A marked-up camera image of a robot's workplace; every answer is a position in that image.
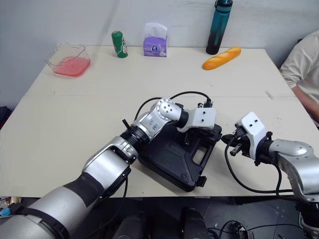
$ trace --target green can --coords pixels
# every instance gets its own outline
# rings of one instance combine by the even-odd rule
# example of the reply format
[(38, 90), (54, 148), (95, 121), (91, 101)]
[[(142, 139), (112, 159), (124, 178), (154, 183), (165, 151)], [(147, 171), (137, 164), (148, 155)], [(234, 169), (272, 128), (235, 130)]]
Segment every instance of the green can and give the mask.
[(112, 40), (115, 52), (118, 57), (125, 58), (128, 56), (128, 48), (126, 46), (123, 33), (120, 31), (112, 32)]

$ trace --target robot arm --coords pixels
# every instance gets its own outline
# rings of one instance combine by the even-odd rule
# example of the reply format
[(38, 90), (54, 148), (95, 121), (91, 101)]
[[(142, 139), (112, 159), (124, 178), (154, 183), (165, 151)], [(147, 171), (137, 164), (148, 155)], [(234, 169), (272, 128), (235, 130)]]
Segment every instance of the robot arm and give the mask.
[(309, 238), (319, 239), (319, 158), (313, 148), (303, 142), (276, 139), (255, 113), (250, 112), (236, 123), (233, 135), (222, 137), (224, 143), (234, 149), (235, 156), (240, 150), (244, 156), (279, 166), (289, 179), (297, 209), (301, 212), (301, 225)]
[(54, 189), (28, 208), (16, 208), (16, 215), (0, 227), (0, 238), (69, 238), (100, 197), (111, 196), (118, 190), (140, 147), (152, 141), (166, 123), (173, 120), (180, 129), (213, 128), (215, 109), (204, 109), (207, 114), (203, 108), (184, 111), (171, 99), (160, 99), (150, 112), (127, 125), (124, 133), (93, 155), (75, 181)]

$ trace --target black plastic case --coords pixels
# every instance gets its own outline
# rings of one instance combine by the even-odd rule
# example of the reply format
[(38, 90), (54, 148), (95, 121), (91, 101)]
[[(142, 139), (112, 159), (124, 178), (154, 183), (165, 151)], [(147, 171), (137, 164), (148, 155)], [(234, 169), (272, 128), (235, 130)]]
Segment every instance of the black plastic case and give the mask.
[[(201, 176), (217, 141), (221, 127), (213, 130), (191, 128), (185, 133), (174, 125), (165, 125), (158, 136), (139, 151), (139, 161), (181, 189), (190, 192), (196, 186), (203, 187), (206, 177)], [(193, 161), (197, 150), (205, 155), (199, 164)]]

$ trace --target tissue box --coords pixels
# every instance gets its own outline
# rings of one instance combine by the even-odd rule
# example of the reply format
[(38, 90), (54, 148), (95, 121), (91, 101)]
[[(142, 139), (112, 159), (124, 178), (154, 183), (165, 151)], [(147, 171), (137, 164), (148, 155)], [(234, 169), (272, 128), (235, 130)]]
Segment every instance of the tissue box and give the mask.
[(143, 43), (145, 56), (166, 56), (167, 38), (164, 40), (159, 37), (147, 37)]
[(166, 56), (167, 27), (156, 22), (149, 22), (144, 27), (144, 55)]

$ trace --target purple tissue box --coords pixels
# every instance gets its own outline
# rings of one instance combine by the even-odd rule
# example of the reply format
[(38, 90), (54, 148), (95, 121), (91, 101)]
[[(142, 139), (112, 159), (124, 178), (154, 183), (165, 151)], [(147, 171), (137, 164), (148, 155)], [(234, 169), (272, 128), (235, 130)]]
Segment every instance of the purple tissue box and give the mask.
[(166, 40), (159, 37), (147, 37), (144, 39), (143, 48), (145, 56), (163, 56), (166, 57)]

